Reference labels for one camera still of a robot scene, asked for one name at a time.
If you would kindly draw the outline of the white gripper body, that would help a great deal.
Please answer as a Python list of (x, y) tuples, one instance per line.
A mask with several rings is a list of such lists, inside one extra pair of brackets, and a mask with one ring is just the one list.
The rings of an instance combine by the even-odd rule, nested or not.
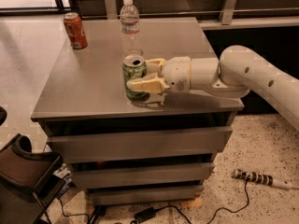
[(175, 57), (164, 63), (162, 75), (171, 92), (189, 92), (191, 59), (189, 57)]

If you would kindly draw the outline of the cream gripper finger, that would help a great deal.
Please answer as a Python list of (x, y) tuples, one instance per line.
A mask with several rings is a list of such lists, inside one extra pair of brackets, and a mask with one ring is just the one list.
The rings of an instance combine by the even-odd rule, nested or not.
[(159, 77), (157, 73), (151, 73), (142, 78), (128, 80), (126, 85), (131, 91), (148, 93), (162, 93), (170, 88), (164, 78)]
[(147, 73), (148, 74), (149, 73), (160, 74), (162, 72), (164, 63), (165, 63), (164, 58), (156, 58), (156, 59), (146, 60)]

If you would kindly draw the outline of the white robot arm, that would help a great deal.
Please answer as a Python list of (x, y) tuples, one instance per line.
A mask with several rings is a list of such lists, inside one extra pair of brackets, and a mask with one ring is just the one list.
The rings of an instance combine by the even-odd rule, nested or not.
[(226, 48), (219, 58), (175, 57), (146, 61), (147, 74), (126, 82), (131, 91), (187, 93), (241, 98), (250, 91), (299, 130), (299, 79), (279, 70), (243, 46)]

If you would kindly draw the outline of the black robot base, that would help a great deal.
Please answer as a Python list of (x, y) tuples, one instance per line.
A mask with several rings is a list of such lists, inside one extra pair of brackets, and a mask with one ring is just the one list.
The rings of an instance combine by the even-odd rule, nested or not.
[(47, 209), (65, 184), (54, 174), (63, 162), (57, 152), (34, 153), (30, 139), (19, 133), (0, 149), (0, 179), (4, 187), (40, 208), (33, 224), (52, 224)]

